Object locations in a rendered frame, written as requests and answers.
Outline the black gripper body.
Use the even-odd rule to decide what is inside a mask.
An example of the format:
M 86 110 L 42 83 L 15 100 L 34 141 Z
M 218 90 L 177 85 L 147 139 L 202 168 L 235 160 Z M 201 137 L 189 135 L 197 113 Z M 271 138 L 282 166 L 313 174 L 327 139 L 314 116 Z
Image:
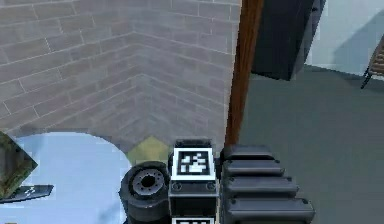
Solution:
M 126 218 L 123 224 L 170 224 L 167 165 L 146 161 L 123 177 L 119 197 Z

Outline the flat black device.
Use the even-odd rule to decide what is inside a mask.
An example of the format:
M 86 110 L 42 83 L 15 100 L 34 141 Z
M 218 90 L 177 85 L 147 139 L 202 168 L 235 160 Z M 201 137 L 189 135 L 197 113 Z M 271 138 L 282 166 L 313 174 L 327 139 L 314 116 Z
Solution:
M 0 199 L 0 204 L 15 203 L 47 197 L 54 189 L 53 185 L 21 186 L 10 196 Z

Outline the pale blue round table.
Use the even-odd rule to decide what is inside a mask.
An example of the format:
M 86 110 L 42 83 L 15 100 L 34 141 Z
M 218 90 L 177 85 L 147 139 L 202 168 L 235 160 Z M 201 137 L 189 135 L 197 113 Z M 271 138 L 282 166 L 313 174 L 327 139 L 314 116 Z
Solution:
M 123 224 L 120 183 L 131 164 L 96 136 L 52 132 L 18 137 L 38 163 L 25 185 L 53 186 L 49 196 L 0 205 L 0 224 Z

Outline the mossy green box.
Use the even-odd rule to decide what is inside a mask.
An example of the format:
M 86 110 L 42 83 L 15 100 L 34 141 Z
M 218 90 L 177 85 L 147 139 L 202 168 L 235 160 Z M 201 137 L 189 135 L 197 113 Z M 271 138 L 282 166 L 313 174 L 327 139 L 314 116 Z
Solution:
M 37 166 L 14 138 L 0 131 L 0 199 L 10 197 Z

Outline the black cabinet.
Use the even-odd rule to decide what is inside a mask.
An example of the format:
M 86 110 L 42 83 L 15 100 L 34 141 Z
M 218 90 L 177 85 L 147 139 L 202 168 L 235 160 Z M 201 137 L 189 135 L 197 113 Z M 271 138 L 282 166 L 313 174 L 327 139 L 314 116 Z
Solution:
M 308 57 L 326 0 L 265 0 L 251 72 L 290 81 Z

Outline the brown slatted chair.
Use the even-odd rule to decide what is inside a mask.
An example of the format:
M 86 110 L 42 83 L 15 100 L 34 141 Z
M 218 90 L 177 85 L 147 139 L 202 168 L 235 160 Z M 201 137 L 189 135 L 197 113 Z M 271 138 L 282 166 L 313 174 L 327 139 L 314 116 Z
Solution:
M 364 81 L 361 85 L 361 89 L 365 88 L 373 75 L 384 77 L 384 34 L 376 46 L 368 66 L 363 73 Z

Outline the brown wooden door frame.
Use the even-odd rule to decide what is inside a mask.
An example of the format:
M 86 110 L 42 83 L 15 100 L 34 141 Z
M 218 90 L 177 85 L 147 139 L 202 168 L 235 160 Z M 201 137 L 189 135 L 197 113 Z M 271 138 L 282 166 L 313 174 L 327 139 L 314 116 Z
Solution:
M 239 140 L 265 0 L 242 0 L 224 146 Z

